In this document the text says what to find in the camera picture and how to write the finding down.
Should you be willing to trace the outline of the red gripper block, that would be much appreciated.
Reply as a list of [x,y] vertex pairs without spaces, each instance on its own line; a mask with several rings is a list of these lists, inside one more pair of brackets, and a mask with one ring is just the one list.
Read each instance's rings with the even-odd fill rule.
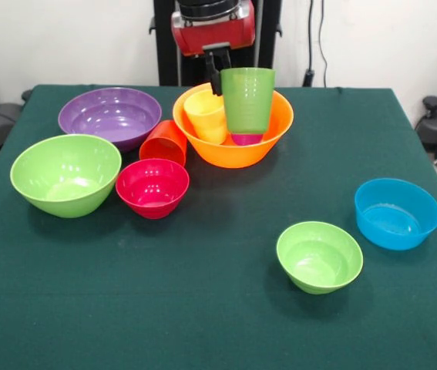
[[[242,49],[254,43],[255,11],[251,1],[178,1],[171,16],[171,31],[184,56],[200,56],[208,49]],[[229,49],[220,51],[222,69],[230,69]],[[205,64],[212,92],[222,96],[220,72],[212,52]]]

